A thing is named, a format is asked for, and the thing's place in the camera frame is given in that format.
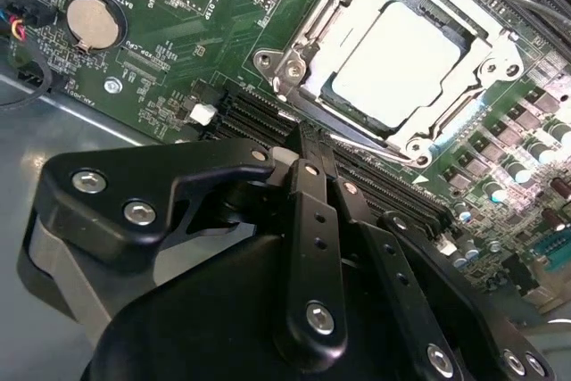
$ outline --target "silver screw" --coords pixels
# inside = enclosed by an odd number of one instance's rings
[[[508,363],[508,366],[516,372],[518,375],[525,375],[525,367],[521,361],[516,357],[516,355],[510,350],[503,352],[503,359]]]
[[[357,190],[357,187],[353,183],[345,182],[345,183],[343,183],[343,186],[345,186],[345,189],[347,189],[349,194],[356,195],[357,192],[359,192]]]
[[[307,170],[308,173],[310,173],[313,176],[317,176],[319,174],[318,169],[316,169],[311,165],[306,165],[305,169]]]
[[[262,54],[260,57],[258,57],[258,64],[263,69],[267,69],[271,65],[271,60],[267,55]]]
[[[305,317],[318,334],[331,335],[335,328],[333,316],[327,308],[319,303],[310,303],[305,311]]]
[[[397,218],[396,216],[393,218],[393,222],[394,224],[399,227],[400,229],[402,229],[403,231],[405,231],[407,229],[407,224],[404,223],[404,220],[402,220],[401,218]]]
[[[103,88],[105,88],[105,91],[109,94],[118,94],[123,90],[123,84],[120,80],[111,76],[105,80]]]
[[[99,194],[107,187],[102,175],[94,171],[80,171],[71,178],[71,183],[80,192],[86,194]]]
[[[498,240],[493,240],[488,243],[488,249],[492,253],[501,252],[501,243]]]
[[[252,156],[258,161],[266,161],[268,157],[260,151],[252,151]]]
[[[525,358],[529,362],[530,366],[534,368],[535,372],[537,372],[542,377],[547,375],[547,371],[543,367],[543,365],[533,356],[531,353],[527,352],[525,354]]]
[[[452,378],[454,375],[454,367],[452,366],[450,357],[443,352],[442,348],[438,345],[429,344],[426,354],[428,354],[428,359],[432,366],[434,366],[443,377]]]
[[[140,201],[127,204],[123,210],[123,214],[125,215],[125,219],[139,227],[152,224],[157,217],[153,207]]]
[[[302,69],[297,64],[292,64],[287,68],[287,75],[290,78],[299,78],[302,75]]]

